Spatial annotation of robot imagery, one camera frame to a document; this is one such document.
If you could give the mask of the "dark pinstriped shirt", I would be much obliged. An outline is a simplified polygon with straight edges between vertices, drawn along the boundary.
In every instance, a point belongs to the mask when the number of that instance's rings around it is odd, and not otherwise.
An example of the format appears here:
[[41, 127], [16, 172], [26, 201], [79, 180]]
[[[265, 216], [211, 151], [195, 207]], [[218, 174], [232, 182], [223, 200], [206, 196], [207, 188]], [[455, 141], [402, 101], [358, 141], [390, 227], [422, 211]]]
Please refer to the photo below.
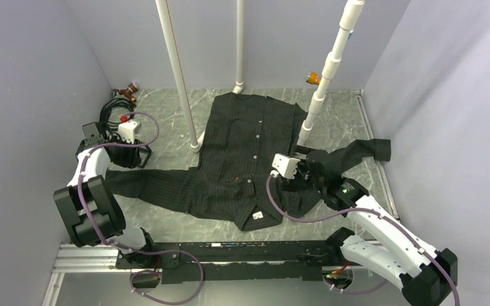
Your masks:
[[269, 180], [276, 154], [295, 150], [307, 114], [271, 97], [227, 93], [214, 98], [199, 163], [187, 170], [108, 171], [114, 193], [241, 231], [302, 217], [321, 199], [302, 179]]

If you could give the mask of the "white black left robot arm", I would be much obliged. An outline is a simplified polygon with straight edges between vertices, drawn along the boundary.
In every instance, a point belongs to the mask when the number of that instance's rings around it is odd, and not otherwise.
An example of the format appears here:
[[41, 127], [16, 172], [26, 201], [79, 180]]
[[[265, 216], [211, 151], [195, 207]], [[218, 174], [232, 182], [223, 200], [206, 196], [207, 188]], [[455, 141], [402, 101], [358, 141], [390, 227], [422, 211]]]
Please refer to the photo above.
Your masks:
[[120, 123], [114, 133], [109, 133], [101, 122], [83, 125], [85, 138], [76, 153], [75, 174], [66, 187], [54, 192], [53, 200], [75, 246], [110, 245], [128, 261], [148, 268], [157, 261], [158, 250], [146, 230], [127, 226], [105, 180], [111, 163], [128, 168], [145, 166], [140, 153], [150, 155], [151, 149], [142, 148], [137, 140], [140, 128], [135, 120]]

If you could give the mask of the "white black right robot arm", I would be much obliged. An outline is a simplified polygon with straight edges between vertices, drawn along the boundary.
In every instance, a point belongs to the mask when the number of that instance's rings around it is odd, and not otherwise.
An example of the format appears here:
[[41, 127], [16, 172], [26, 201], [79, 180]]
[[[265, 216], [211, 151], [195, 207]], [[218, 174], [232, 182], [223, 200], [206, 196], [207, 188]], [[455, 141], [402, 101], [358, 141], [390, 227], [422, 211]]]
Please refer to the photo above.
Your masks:
[[336, 216], [358, 224], [379, 242], [371, 244], [352, 230], [340, 228], [327, 241], [326, 256], [331, 263], [340, 265], [347, 260], [370, 269], [397, 287], [410, 305], [441, 305], [448, 295], [460, 305], [457, 256], [414, 235], [363, 185], [343, 176], [366, 157], [389, 161], [389, 149], [359, 145], [333, 152], [302, 148], [302, 153], [302, 158], [276, 154], [271, 176], [302, 179]]

